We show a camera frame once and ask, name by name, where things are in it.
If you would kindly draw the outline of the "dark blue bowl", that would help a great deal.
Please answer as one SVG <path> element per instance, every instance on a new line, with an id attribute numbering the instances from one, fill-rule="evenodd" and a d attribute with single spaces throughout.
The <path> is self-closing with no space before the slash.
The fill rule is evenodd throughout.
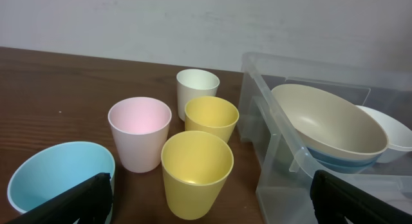
<path id="1" fill-rule="evenodd" d="M 322 153 L 318 150 L 312 149 L 311 147 L 308 147 L 308 151 L 311 153 L 311 155 L 318 161 L 332 164 L 332 165 L 338 165 L 341 167 L 364 167 L 367 165 L 374 164 L 379 158 L 380 155 L 378 154 L 377 156 L 365 160 L 350 160 L 347 158 L 340 158 L 337 156 L 332 156 L 330 154 Z"/>

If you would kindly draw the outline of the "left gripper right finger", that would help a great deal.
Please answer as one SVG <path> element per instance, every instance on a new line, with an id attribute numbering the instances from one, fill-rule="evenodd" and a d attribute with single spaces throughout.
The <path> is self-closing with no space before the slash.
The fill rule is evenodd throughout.
<path id="1" fill-rule="evenodd" d="M 411 224 L 411 215 L 324 171 L 314 174 L 310 198 L 318 224 Z"/>

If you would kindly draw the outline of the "large cream bowl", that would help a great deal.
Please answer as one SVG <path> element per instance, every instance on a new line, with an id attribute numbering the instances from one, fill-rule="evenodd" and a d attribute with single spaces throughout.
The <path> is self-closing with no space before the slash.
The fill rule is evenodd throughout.
<path id="1" fill-rule="evenodd" d="M 321 89 L 283 84 L 271 91 L 306 146 L 350 160 L 381 155 L 388 148 L 382 126 L 347 100 Z"/>

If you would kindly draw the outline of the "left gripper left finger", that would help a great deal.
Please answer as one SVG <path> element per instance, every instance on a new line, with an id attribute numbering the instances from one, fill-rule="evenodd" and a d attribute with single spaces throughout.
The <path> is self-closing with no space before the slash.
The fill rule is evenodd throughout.
<path id="1" fill-rule="evenodd" d="M 113 204 L 109 173 L 98 173 L 7 224 L 104 224 Z"/>

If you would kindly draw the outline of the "white small bowl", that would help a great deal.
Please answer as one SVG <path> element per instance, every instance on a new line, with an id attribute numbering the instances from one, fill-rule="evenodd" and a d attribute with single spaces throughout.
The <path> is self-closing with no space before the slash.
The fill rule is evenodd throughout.
<path id="1" fill-rule="evenodd" d="M 388 136 L 388 148 L 377 159 L 377 163 L 390 163 L 411 152 L 411 130 L 403 123 L 369 107 L 357 105 L 378 122 Z"/>

